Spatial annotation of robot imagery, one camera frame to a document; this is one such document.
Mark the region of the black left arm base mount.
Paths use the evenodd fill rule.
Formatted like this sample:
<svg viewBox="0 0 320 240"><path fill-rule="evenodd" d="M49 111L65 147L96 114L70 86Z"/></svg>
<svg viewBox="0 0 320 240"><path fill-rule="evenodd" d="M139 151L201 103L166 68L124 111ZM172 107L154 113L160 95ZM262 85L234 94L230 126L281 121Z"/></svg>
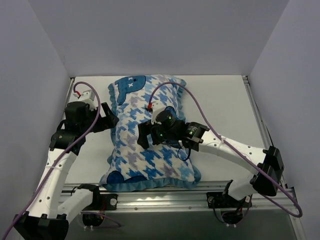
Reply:
<svg viewBox="0 0 320 240"><path fill-rule="evenodd" d="M117 204L117 194L100 194L93 198L92 209L97 211L115 211Z"/></svg>

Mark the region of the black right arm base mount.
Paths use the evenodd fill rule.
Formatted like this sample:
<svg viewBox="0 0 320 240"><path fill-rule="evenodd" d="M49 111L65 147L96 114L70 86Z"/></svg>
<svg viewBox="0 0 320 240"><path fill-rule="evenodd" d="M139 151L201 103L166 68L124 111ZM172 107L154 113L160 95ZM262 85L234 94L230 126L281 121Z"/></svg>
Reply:
<svg viewBox="0 0 320 240"><path fill-rule="evenodd" d="M215 192L207 192L207 206L209 208L215 209L228 209L228 208L251 208L252 203L249 201L247 197L236 200L233 197L229 196L227 193L223 193L222 191Z"/></svg>

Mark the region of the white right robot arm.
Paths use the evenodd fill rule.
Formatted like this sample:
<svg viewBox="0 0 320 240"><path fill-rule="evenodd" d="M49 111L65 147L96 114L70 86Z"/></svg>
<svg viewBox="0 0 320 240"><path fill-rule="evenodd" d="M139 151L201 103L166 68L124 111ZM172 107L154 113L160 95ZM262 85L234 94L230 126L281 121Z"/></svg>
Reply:
<svg viewBox="0 0 320 240"><path fill-rule="evenodd" d="M222 193L223 203L227 206L232 207L254 193L268 197L277 195L284 163L279 149L274 146L268 149L253 147L220 136L203 124L179 120L167 110L138 124L137 143L145 150L150 147L148 137L153 145L212 154L248 170L247 176L227 183Z"/></svg>

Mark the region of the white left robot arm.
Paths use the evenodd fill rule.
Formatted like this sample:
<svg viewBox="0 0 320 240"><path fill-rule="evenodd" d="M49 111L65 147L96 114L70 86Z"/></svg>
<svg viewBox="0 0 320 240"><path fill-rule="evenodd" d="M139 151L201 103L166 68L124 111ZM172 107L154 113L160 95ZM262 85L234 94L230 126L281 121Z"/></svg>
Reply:
<svg viewBox="0 0 320 240"><path fill-rule="evenodd" d="M86 135L114 128L119 119L108 104L74 101L66 105L65 118L51 136L48 157L34 196L14 217L15 230L25 240L63 240L69 225L82 210L99 210L99 187L82 183L64 203L59 203L71 166L86 142Z"/></svg>

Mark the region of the blue houndstooth pillow with pillowcase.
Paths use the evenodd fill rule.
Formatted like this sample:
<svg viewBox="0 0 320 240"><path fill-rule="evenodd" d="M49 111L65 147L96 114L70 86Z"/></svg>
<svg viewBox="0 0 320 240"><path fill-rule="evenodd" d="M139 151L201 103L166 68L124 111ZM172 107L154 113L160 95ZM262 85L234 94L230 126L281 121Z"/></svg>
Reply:
<svg viewBox="0 0 320 240"><path fill-rule="evenodd" d="M111 111L118 117L110 131L114 149L107 159L109 169L99 185L110 192L132 192L165 187L192 189L202 178L188 150L177 146L138 143L138 125L149 121L149 101L168 107L178 120L185 120L182 96L186 82L173 75L125 76L108 86Z"/></svg>

